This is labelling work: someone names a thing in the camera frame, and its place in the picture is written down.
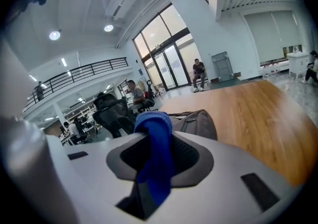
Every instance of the wooden table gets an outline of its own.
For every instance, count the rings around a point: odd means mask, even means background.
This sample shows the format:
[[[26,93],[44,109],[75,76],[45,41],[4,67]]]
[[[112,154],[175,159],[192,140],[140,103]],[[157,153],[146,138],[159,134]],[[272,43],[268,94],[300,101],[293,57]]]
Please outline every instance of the wooden table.
[[[292,185],[306,182],[318,157],[318,129],[289,96],[268,81],[168,99],[160,111],[205,109],[222,143],[249,152]]]

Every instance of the tiled floor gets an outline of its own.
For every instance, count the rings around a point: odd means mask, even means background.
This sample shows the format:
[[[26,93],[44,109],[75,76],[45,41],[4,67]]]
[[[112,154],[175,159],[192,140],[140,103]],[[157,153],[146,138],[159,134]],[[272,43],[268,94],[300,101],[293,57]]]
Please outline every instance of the tiled floor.
[[[302,78],[295,80],[294,77],[289,77],[288,73],[281,73],[276,77],[270,77],[268,80],[291,98],[293,98],[318,127],[318,87],[313,87],[309,84],[302,84],[301,79]],[[227,83],[224,84],[224,87],[232,85],[237,85],[237,83],[234,81],[227,81]],[[155,98],[156,104],[151,109],[160,109],[164,100],[166,99],[193,94],[192,90],[192,86],[187,86],[184,88],[168,91],[164,95]],[[205,90],[210,90],[207,85],[205,86]]]

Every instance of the white column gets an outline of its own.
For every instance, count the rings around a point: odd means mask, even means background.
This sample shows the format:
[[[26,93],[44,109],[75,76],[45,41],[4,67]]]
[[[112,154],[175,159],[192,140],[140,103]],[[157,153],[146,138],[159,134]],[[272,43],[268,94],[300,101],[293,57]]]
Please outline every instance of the white column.
[[[58,106],[58,104],[56,102],[53,103],[53,106],[54,106],[54,109],[55,109],[57,116],[59,117],[59,120],[60,120],[62,126],[64,127],[64,123],[66,122],[66,119],[65,119],[60,107]]]

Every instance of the fluorescent light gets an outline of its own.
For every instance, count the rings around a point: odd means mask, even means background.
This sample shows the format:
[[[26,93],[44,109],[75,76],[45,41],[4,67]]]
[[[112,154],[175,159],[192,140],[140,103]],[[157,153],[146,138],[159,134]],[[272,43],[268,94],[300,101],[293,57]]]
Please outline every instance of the fluorescent light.
[[[108,24],[105,26],[104,31],[109,32],[112,31],[114,29],[114,26],[112,26],[111,24]]]
[[[37,81],[33,76],[31,76],[31,75],[29,75],[32,79],[33,79],[33,81]]]
[[[60,38],[61,34],[59,31],[52,31],[49,35],[49,38],[51,40],[58,40]]]
[[[61,61],[62,61],[63,65],[64,65],[64,67],[66,67],[66,66],[67,66],[67,64],[66,64],[66,62],[65,62],[64,58],[62,58],[62,59],[61,59]]]

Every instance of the white cabinet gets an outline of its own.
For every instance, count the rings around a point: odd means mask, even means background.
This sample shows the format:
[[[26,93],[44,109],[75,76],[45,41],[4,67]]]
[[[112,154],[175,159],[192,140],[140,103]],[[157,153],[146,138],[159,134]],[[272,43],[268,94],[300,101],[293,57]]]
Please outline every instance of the white cabinet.
[[[289,60],[289,76],[291,73],[296,74],[298,79],[299,74],[305,74],[309,63],[309,54],[303,52],[290,53],[287,55]]]

